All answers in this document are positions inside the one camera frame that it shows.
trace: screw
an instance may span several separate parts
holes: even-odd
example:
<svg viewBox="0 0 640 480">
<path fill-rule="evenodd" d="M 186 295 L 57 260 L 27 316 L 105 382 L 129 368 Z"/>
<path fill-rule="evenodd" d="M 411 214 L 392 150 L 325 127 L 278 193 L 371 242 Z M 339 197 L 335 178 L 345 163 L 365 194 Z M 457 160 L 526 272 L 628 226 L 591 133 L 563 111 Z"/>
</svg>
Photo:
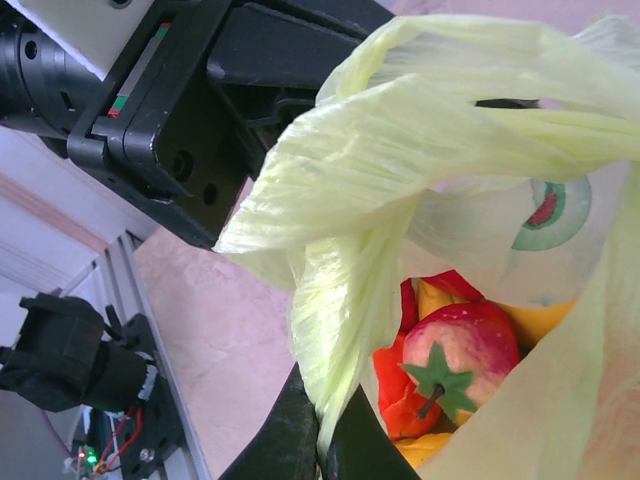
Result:
<svg viewBox="0 0 640 480">
<path fill-rule="evenodd" d="M 149 463 L 149 462 L 153 462 L 155 455 L 156 455 L 156 452 L 154 452 L 152 449 L 143 448 L 142 450 L 140 450 L 139 458 L 141 462 Z"/>
</svg>

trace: yellow-green plastic bag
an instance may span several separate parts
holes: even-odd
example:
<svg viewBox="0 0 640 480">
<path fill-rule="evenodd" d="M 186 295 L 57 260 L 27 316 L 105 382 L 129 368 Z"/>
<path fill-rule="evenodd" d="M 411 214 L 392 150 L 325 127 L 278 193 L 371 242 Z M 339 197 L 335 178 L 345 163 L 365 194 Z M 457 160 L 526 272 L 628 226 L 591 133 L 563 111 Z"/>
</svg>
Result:
<svg viewBox="0 0 640 480">
<path fill-rule="evenodd" d="M 639 60 L 620 17 L 576 38 L 396 18 L 285 131 L 216 250 L 294 290 L 291 347 L 321 453 L 358 383 L 377 406 L 371 354 L 396 335 L 400 281 L 455 268 L 514 305 L 581 295 L 421 477 L 638 478 Z M 474 107 L 495 98 L 551 108 Z M 522 243 L 549 185 L 565 195 L 562 228 Z"/>
</svg>

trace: apple leaf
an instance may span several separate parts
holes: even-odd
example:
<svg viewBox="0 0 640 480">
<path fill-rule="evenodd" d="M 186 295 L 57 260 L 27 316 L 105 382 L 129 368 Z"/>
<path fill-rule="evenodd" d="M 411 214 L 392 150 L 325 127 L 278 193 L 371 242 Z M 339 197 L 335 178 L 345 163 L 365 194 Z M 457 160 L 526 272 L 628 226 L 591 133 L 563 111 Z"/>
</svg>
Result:
<svg viewBox="0 0 640 480">
<path fill-rule="evenodd" d="M 403 365 L 402 368 L 417 380 L 416 390 L 426 398 L 433 395 L 437 385 L 442 386 L 444 393 L 437 402 L 452 421 L 455 421 L 458 410 L 478 410 L 473 400 L 467 396 L 467 389 L 473 383 L 473 372 L 452 372 L 444 349 L 438 342 L 433 343 L 426 366 Z"/>
</svg>

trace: red wire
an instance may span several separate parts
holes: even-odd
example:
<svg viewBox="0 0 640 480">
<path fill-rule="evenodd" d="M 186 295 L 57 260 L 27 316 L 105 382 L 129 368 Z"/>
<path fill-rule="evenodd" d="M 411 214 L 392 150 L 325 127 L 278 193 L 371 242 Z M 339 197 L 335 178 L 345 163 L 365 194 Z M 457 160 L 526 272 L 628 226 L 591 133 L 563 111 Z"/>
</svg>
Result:
<svg viewBox="0 0 640 480">
<path fill-rule="evenodd" d="M 129 418 L 131 418 L 131 415 L 133 414 L 133 407 L 131 407 L 129 409 L 129 411 L 125 414 L 125 417 L 120 421 L 120 423 L 118 424 L 118 426 L 116 427 L 116 429 L 113 431 L 113 434 L 111 435 L 111 439 L 109 440 L 109 443 L 107 443 L 107 446 L 104 447 L 104 450 L 102 451 L 102 455 L 100 455 L 100 461 L 98 461 L 98 463 L 96 463 L 96 471 L 93 475 L 93 477 L 91 478 L 91 480 L 95 480 L 96 478 L 98 478 L 98 475 L 100 475 L 100 469 L 98 468 L 100 465 L 104 464 L 104 459 L 106 458 L 107 454 L 109 453 L 109 450 L 111 449 L 111 447 L 113 446 L 113 442 L 115 442 L 118 434 L 122 431 L 122 429 L 124 428 L 124 424 L 127 423 L 127 420 Z"/>
<path fill-rule="evenodd" d="M 133 442 L 135 442 L 140 436 L 140 434 L 142 433 L 142 409 L 141 408 L 138 410 L 138 413 L 136 414 L 136 424 L 137 424 L 136 431 L 134 432 L 133 436 L 129 440 L 127 440 L 127 442 L 122 447 L 120 447 L 120 450 L 118 450 L 118 453 L 116 453 L 113 456 L 113 458 L 107 465 L 107 472 L 111 470 L 111 467 L 113 466 L 115 461 L 118 459 L 118 457 L 122 455 L 131 445 L 133 445 Z"/>
</svg>

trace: plastic bag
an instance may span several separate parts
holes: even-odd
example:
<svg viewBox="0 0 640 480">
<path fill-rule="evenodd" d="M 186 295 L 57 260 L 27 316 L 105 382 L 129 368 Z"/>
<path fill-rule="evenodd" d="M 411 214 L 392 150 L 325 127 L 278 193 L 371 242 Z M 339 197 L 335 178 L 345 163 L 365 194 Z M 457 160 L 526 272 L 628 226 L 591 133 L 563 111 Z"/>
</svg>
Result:
<svg viewBox="0 0 640 480">
<path fill-rule="evenodd" d="M 295 290 L 291 346 L 321 453 L 358 382 L 377 404 L 370 357 L 398 329 L 400 281 L 455 268 L 506 303 L 581 296 L 422 478 L 640 471 L 640 91 L 626 61 L 638 39 L 619 17 L 576 39 L 522 21 L 396 18 L 281 136 L 216 250 Z M 560 108 L 474 107 L 492 98 Z M 574 231 L 536 249 L 518 238 L 550 192 L 566 200 L 550 228 Z"/>
</svg>

